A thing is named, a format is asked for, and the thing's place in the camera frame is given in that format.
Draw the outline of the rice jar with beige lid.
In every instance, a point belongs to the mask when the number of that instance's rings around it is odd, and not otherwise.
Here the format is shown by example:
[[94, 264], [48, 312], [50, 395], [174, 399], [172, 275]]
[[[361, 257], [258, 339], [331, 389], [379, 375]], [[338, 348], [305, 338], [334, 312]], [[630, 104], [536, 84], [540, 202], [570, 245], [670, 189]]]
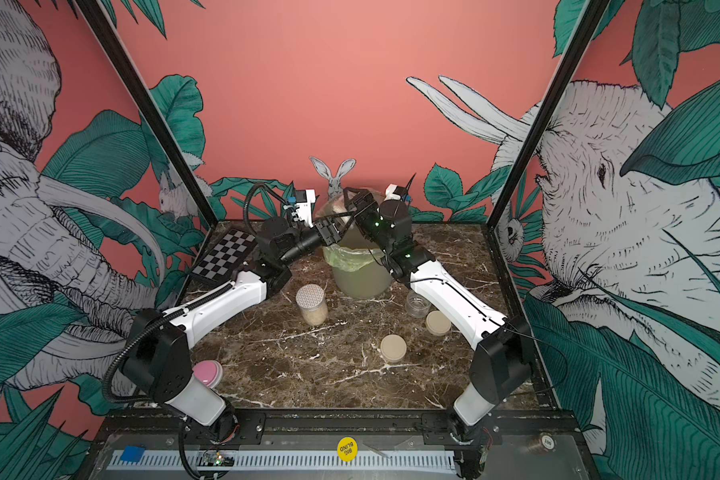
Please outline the rice jar with beige lid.
[[410, 290], [406, 296], [405, 311], [414, 318], [425, 318], [431, 308], [431, 302], [424, 296]]

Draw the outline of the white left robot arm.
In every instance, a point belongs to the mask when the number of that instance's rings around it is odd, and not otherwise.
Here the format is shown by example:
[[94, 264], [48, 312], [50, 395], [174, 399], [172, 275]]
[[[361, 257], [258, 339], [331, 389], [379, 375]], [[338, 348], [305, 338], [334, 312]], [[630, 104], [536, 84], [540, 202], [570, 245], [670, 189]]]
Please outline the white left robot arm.
[[154, 403], [216, 443], [234, 437], [239, 428], [234, 407], [195, 373], [199, 348], [229, 321], [276, 297], [291, 280], [293, 264], [339, 243], [349, 226], [332, 216], [310, 226], [284, 218], [265, 221], [255, 250], [238, 262], [232, 278], [183, 305], [135, 316], [124, 348], [104, 374], [104, 398], [113, 404]]

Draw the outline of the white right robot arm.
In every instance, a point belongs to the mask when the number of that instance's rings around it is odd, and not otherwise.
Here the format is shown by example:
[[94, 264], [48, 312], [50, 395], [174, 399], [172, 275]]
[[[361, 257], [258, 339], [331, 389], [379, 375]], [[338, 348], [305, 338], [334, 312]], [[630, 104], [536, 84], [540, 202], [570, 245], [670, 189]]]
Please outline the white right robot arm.
[[469, 384], [451, 407], [454, 426], [467, 431], [531, 378], [534, 339], [527, 323], [480, 300], [415, 240], [406, 196], [397, 185], [382, 202], [366, 189], [343, 190], [353, 224], [381, 250], [380, 263], [444, 314], [472, 348]]

